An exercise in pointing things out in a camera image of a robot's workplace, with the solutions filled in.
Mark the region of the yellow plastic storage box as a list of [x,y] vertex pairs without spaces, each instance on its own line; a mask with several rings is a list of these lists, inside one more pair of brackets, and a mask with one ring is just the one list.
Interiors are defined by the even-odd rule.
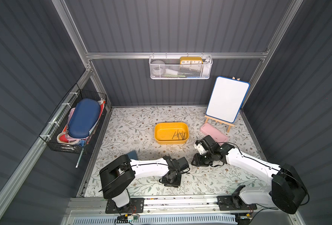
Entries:
[[[176,131],[186,132],[186,140],[172,139]],[[184,122],[163,122],[155,126],[154,138],[158,144],[185,144],[189,139],[189,128]]]

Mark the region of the pink pencil case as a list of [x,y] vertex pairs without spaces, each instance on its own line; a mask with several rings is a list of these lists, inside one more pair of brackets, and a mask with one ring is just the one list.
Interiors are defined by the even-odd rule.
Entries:
[[205,136],[211,136],[211,138],[217,143],[226,143],[229,140],[229,137],[219,131],[217,128],[212,126],[209,123],[205,123],[200,127],[200,131]]

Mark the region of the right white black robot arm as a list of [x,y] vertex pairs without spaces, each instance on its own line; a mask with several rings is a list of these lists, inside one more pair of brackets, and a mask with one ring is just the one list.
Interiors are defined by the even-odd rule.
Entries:
[[300,176],[291,165],[280,166],[263,161],[241,152],[237,145],[227,142],[209,145],[196,141],[194,148],[198,152],[191,163],[196,167],[208,167],[215,161],[221,161],[239,167],[266,183],[264,187],[238,187],[232,194],[236,205],[273,205],[285,213],[295,214],[304,198],[309,197]]

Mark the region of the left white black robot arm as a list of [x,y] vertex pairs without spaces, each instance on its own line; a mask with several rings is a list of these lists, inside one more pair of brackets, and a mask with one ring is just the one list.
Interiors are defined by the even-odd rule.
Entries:
[[122,155],[99,171],[104,199],[115,204],[118,210],[131,206],[128,186],[135,179],[158,177],[166,187],[178,188],[182,175],[189,172],[185,157],[174,159],[164,156],[156,160],[140,161]]

